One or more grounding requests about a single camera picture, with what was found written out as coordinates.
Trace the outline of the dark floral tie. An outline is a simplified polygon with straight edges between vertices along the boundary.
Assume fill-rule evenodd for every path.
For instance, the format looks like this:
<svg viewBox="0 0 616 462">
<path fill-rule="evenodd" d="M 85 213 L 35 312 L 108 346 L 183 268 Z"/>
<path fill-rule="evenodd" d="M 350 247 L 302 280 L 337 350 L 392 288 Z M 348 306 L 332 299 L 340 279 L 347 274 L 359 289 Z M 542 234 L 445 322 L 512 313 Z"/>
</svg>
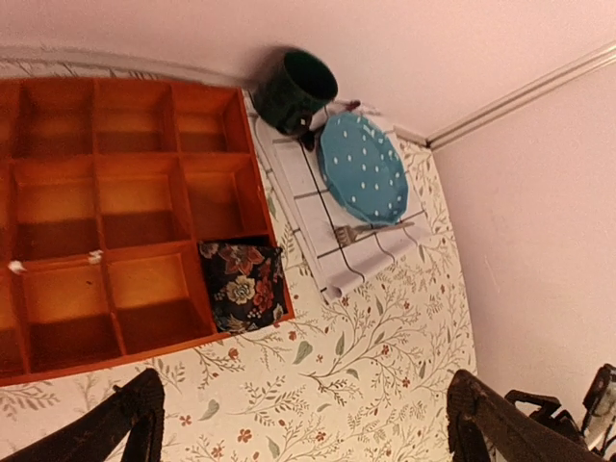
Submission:
<svg viewBox="0 0 616 462">
<path fill-rule="evenodd" d="M 281 247 L 217 241 L 197 251 L 217 331 L 243 334 L 289 314 Z"/>
</svg>

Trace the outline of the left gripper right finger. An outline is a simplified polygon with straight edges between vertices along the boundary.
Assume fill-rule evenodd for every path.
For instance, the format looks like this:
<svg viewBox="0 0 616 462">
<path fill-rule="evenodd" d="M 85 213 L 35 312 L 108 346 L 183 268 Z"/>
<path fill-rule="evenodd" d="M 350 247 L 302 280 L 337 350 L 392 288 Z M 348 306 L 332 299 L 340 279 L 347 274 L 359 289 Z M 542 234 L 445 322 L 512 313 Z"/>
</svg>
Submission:
<svg viewBox="0 0 616 462">
<path fill-rule="evenodd" d="M 600 461 L 555 397 L 517 390 L 500 396 L 466 370 L 447 391 L 449 452 L 454 461 L 489 461 L 492 443 L 507 461 Z"/>
</svg>

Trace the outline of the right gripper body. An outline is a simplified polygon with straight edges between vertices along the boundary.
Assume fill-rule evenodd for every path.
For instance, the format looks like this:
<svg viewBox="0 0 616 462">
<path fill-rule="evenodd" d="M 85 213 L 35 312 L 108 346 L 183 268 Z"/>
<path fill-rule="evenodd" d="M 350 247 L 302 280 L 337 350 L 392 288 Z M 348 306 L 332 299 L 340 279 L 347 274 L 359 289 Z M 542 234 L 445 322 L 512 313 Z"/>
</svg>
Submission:
<svg viewBox="0 0 616 462">
<path fill-rule="evenodd" d="M 514 406 L 534 405 L 536 409 L 529 414 L 531 419 L 585 445 L 591 452 L 608 452 L 615 444 L 615 367 L 608 363 L 597 370 L 583 399 L 585 415 L 581 424 L 576 423 L 556 397 L 511 390 L 504 398 Z"/>
</svg>

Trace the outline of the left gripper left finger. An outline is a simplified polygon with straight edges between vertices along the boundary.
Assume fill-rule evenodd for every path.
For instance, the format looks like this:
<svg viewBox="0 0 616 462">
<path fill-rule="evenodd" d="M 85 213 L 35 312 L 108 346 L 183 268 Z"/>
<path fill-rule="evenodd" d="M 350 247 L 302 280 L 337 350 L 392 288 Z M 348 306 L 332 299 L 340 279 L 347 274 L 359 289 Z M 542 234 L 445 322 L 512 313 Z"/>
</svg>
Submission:
<svg viewBox="0 0 616 462">
<path fill-rule="evenodd" d="M 165 425 L 165 390 L 148 368 L 87 414 L 5 459 L 104 461 L 125 441 L 123 461 L 159 461 Z"/>
</svg>

